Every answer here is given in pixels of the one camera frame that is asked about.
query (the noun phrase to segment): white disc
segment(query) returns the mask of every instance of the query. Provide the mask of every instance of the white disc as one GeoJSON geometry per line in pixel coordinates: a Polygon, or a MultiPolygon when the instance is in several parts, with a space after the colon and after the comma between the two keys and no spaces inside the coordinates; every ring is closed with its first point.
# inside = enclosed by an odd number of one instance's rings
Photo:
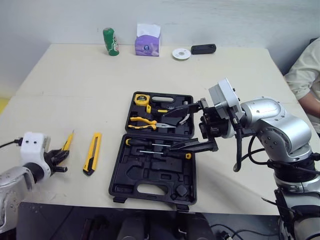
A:
{"type": "Polygon", "coordinates": [[[185,48],[177,48],[177,49],[173,50],[172,56],[178,60],[186,60],[186,59],[190,58],[191,52],[185,48]]]}

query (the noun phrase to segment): green can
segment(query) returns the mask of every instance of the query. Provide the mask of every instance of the green can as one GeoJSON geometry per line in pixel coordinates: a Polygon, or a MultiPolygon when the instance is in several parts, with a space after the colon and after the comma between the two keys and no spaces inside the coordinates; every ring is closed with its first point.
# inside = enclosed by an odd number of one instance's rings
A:
{"type": "Polygon", "coordinates": [[[103,39],[109,55],[117,56],[119,54],[119,45],[115,36],[115,31],[111,27],[103,30],[103,39]]]}

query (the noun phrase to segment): tissue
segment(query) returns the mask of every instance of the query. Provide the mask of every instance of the tissue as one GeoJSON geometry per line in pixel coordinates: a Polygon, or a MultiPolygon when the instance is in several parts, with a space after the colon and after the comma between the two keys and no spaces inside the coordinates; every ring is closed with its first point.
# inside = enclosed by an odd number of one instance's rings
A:
{"type": "Polygon", "coordinates": [[[135,54],[159,56],[161,27],[156,24],[138,24],[136,27],[135,54]]]}

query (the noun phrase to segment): robotic arm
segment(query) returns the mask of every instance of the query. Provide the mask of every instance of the robotic arm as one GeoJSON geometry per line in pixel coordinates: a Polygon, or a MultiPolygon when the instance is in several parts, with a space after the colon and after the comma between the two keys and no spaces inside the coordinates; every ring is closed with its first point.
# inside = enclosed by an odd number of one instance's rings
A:
{"type": "Polygon", "coordinates": [[[27,132],[20,142],[21,165],[0,174],[0,239],[18,223],[18,207],[34,185],[55,172],[66,172],[57,166],[69,155],[69,150],[48,150],[50,138],[42,133],[27,132]]]}
{"type": "Polygon", "coordinates": [[[209,89],[214,106],[208,107],[205,98],[197,103],[182,105],[168,111],[166,117],[184,117],[203,111],[199,124],[202,137],[171,146],[171,151],[217,151],[217,137],[237,140],[235,172],[241,162],[249,157],[259,165],[274,169],[278,189],[274,191],[281,217],[281,232],[285,240],[320,239],[320,172],[315,161],[320,159],[309,145],[311,130],[301,119],[288,113],[276,100],[260,97],[242,104],[227,79],[209,89]],[[242,156],[242,138],[251,137],[248,154],[242,156]],[[251,151],[255,138],[264,148],[251,151]],[[257,162],[252,154],[266,151],[269,160],[257,162]]]}

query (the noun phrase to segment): toolbox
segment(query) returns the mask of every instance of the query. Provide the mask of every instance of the toolbox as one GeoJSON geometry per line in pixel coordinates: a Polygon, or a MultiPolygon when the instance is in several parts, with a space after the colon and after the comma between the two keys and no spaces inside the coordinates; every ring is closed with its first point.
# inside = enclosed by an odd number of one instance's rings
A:
{"type": "Polygon", "coordinates": [[[127,133],[122,137],[109,186],[114,202],[124,203],[127,198],[162,201],[184,212],[189,210],[188,205],[196,203],[195,154],[169,151],[171,145],[193,137],[194,116],[163,116],[172,108],[191,103],[190,95],[141,91],[133,94],[125,123],[127,133]],[[132,140],[145,144],[132,144],[132,140]],[[160,188],[162,194],[139,191],[143,184],[160,188]]]}

